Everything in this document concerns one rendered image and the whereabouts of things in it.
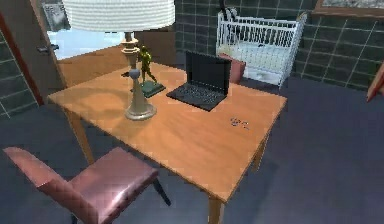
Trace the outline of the white shade table lamp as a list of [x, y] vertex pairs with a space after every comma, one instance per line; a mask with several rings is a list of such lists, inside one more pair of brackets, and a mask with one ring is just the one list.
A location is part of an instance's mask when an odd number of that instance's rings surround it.
[[145, 98], [138, 78], [137, 56], [140, 49], [135, 32], [164, 28], [175, 22], [174, 0], [62, 0], [70, 26], [92, 32], [124, 32], [121, 52], [130, 70], [125, 76], [133, 81], [133, 96], [125, 116], [130, 120], [146, 120], [156, 108]]

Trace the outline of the red wooden object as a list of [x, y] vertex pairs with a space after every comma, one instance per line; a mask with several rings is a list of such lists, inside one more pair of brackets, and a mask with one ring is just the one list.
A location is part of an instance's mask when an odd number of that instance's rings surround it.
[[378, 92], [384, 95], [384, 61], [378, 69], [374, 80], [367, 91], [367, 101], [370, 101]]

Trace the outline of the black laptop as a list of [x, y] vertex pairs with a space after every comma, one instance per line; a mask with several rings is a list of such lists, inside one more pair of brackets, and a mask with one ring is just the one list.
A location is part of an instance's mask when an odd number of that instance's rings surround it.
[[228, 94], [231, 61], [197, 52], [185, 52], [187, 81], [167, 97], [210, 112]]

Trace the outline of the brown framed window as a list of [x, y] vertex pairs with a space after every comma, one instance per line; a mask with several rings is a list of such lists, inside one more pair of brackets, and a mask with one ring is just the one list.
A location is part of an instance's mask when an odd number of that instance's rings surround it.
[[318, 0], [312, 13], [384, 19], [384, 0]]

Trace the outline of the grey framed wall picture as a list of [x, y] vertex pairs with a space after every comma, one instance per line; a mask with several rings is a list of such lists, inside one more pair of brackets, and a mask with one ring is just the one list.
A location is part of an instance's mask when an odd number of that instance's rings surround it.
[[62, 0], [41, 0], [48, 31], [58, 32], [71, 28]]

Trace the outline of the pink padded chair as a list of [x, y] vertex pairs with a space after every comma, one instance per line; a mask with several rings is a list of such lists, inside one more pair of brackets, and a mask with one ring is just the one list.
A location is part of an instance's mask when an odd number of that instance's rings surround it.
[[8, 147], [4, 152], [39, 191], [72, 213], [72, 224], [112, 224], [150, 185], [171, 203], [158, 170], [120, 147], [69, 181], [26, 150]]

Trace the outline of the green figure statuette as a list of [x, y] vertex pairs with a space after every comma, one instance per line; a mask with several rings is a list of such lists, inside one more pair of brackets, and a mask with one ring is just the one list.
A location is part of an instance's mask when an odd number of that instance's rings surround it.
[[140, 83], [141, 90], [146, 98], [150, 98], [165, 89], [165, 86], [159, 83], [156, 77], [152, 74], [150, 64], [152, 56], [145, 46], [140, 48], [139, 59], [142, 62]]

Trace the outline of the white slatted crib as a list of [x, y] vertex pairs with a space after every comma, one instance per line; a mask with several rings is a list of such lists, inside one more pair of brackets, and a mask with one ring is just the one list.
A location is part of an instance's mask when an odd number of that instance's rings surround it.
[[244, 76], [281, 87], [290, 76], [308, 14], [295, 20], [242, 17], [235, 8], [217, 16], [216, 54], [246, 63]]

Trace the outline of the brown room door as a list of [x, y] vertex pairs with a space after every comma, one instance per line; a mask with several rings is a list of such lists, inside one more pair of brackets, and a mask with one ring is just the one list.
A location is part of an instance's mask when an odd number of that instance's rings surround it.
[[0, 0], [0, 24], [38, 103], [49, 105], [48, 96], [63, 90], [66, 84], [54, 51], [37, 51], [37, 47], [51, 44], [39, 0]]

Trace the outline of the orange wooden table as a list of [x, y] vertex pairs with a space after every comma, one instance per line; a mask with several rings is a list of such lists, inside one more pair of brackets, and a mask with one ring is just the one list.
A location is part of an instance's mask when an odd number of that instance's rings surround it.
[[207, 112], [161, 92], [149, 99], [157, 113], [131, 121], [124, 112], [133, 81], [123, 70], [97, 77], [49, 96], [70, 121], [88, 162], [92, 151], [79, 120], [97, 126], [209, 196], [209, 224], [224, 224], [229, 201], [251, 164], [262, 158], [270, 131], [287, 99], [229, 85], [228, 96]]

